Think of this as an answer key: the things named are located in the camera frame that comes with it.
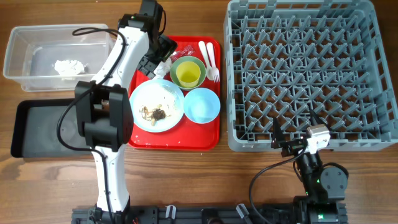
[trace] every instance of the gray plastic crate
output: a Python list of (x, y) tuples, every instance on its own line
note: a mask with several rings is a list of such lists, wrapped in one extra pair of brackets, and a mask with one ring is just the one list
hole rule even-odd
[(224, 22), (228, 145), (270, 151), (272, 118), (289, 138), (313, 109), (328, 148), (378, 151), (398, 141), (398, 109), (368, 0), (231, 1)]

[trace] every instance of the red tray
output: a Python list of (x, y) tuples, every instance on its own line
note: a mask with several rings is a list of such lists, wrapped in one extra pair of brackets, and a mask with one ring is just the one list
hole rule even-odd
[[(215, 47), (215, 59), (219, 70), (221, 67), (221, 47), (220, 44), (211, 37), (182, 37), (170, 36), (170, 38), (177, 42), (176, 50), (182, 50), (187, 45), (191, 45), (195, 52), (192, 56), (199, 58), (203, 63), (198, 43), (204, 41), (211, 42)], [(166, 80), (170, 80), (170, 75), (167, 74)], [(129, 94), (139, 86), (141, 83), (149, 79), (141, 72), (136, 71), (130, 84)], [(220, 83), (215, 83), (209, 79), (205, 79), (200, 87), (213, 90), (220, 98)], [(185, 151), (207, 151), (213, 149), (220, 139), (220, 115), (212, 122), (207, 124), (196, 124), (190, 121), (183, 115), (181, 121), (172, 129), (162, 133), (149, 133), (134, 125), (132, 129), (131, 139), (129, 144), (136, 149), (164, 149), (164, 150), (185, 150)]]

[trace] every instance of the white plate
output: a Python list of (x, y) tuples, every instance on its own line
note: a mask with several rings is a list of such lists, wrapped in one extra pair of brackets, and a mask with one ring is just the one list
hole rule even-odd
[[(160, 88), (165, 88), (167, 91), (175, 95), (175, 107), (177, 110), (171, 116), (156, 121), (155, 126), (152, 126), (150, 121), (142, 118), (140, 110), (143, 106), (146, 106), (147, 104), (148, 96), (146, 96), (146, 93), (148, 93), (148, 91), (151, 91), (154, 94), (158, 94)], [(184, 114), (183, 101), (184, 95), (181, 89), (176, 84), (163, 79), (146, 81), (139, 85), (133, 91), (130, 97), (130, 105), (132, 110), (132, 116), (134, 118), (134, 124), (140, 127), (142, 130), (151, 133), (159, 133), (169, 130), (181, 120)]]

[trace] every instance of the wooden table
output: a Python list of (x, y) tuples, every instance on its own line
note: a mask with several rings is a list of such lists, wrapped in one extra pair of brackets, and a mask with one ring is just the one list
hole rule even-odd
[[(161, 1), (167, 11), (165, 33), (208, 35), (223, 45), (227, 1)], [(389, 69), (398, 91), (398, 4), (374, 2)], [(0, 62), (14, 26), (105, 23), (116, 28), (124, 13), (140, 3), (98, 2), (0, 5)], [(127, 187), (132, 205), (236, 205), (248, 203), (253, 175), (281, 161), (278, 152), (237, 153), (226, 134), (226, 74), (223, 71), (221, 138), (208, 152), (126, 151)], [(20, 101), (70, 97), (72, 92), (26, 93), (0, 78), (0, 223), (69, 223), (73, 208), (96, 202), (98, 188), (91, 158), (24, 161), (10, 156), (15, 111)], [(350, 223), (398, 222), (398, 146), (381, 152), (320, 153), (350, 171), (346, 200)], [(292, 165), (263, 175), (254, 188), (256, 202), (290, 202), (303, 195)]]

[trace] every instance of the clear plastic container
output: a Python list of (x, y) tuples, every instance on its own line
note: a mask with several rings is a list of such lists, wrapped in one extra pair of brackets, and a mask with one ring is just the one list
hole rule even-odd
[[(78, 81), (90, 81), (105, 63), (113, 41), (108, 33), (73, 36), (81, 27), (108, 28), (105, 24), (15, 27), (4, 60), (4, 77), (25, 91), (72, 90)], [(60, 76), (57, 60), (77, 60), (85, 67), (79, 75)]]

